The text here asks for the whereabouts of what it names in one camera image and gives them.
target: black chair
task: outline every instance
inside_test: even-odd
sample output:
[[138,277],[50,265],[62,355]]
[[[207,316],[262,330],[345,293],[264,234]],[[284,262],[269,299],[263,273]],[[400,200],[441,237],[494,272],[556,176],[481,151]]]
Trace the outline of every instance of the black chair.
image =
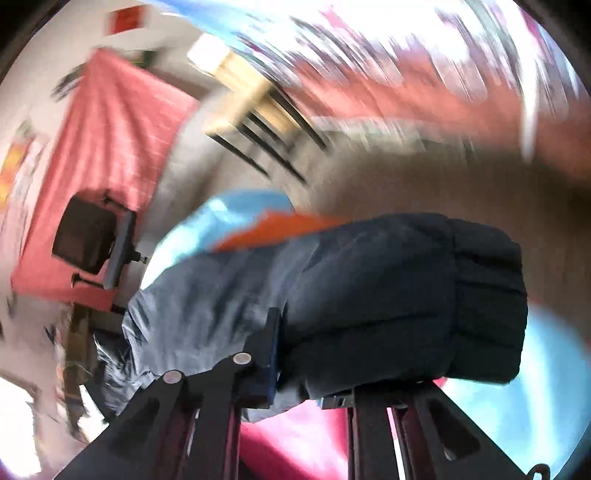
[[[147,261],[133,245],[137,214],[111,199],[108,192],[102,203],[104,206],[74,195],[57,228],[51,249],[53,256],[91,275],[98,275],[109,260],[102,283],[87,280],[76,272],[72,275],[72,288],[82,282],[113,290],[119,286],[124,266],[130,262]],[[106,208],[107,205],[123,212],[119,220],[115,212]]]

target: window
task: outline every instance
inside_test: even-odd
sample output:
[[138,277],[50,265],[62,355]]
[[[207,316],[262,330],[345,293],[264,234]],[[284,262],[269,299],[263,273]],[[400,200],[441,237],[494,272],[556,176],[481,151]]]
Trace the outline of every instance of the window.
[[34,431],[34,389],[0,376],[0,459],[15,476],[41,471]]

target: black metal frame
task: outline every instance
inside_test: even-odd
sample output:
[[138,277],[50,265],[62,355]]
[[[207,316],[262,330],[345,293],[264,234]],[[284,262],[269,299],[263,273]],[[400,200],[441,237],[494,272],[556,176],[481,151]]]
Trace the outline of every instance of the black metal frame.
[[[268,408],[275,396],[280,321],[279,310],[270,309],[265,327],[248,337],[242,352],[190,377],[169,371],[137,392],[56,479],[236,479],[241,409]],[[322,408],[342,407],[348,409],[350,480],[398,480],[388,409],[406,480],[533,477],[430,381],[362,385],[322,400]],[[534,469],[544,480],[549,476],[545,465]]]
[[[280,91],[277,87],[273,87],[269,93],[269,96],[272,100],[279,104],[283,110],[288,113],[289,116],[293,118],[293,120],[298,124],[303,132],[308,134],[310,138],[323,150],[326,151],[328,149],[328,144],[322,139],[322,137],[314,130],[314,128],[308,123],[308,121],[302,116],[301,113],[293,106],[291,103],[290,98],[282,91]],[[291,145],[287,145],[285,141],[277,135],[276,132],[273,131],[269,125],[265,123],[265,121],[259,118],[256,113],[249,112],[246,116],[246,119],[256,125],[266,136],[269,137],[274,143],[278,144],[287,154],[291,153],[293,150],[295,141],[292,142]],[[236,129],[247,139],[253,142],[255,145],[261,147],[263,151],[265,151],[271,158],[273,158],[279,165],[285,168],[291,175],[293,175],[297,180],[299,180],[304,185],[307,184],[306,179],[294,168],[294,166],[284,158],[270,143],[266,142],[263,138],[257,135],[252,129],[250,129],[247,125],[240,123],[236,127]],[[210,138],[215,140],[218,144],[223,146],[229,152],[233,153],[240,159],[244,160],[248,163],[251,167],[255,168],[258,172],[262,173],[266,178],[269,178],[269,173],[262,168],[256,161],[254,161],[251,157],[244,154],[234,145],[232,145],[229,141],[222,138],[220,135],[210,135]]]

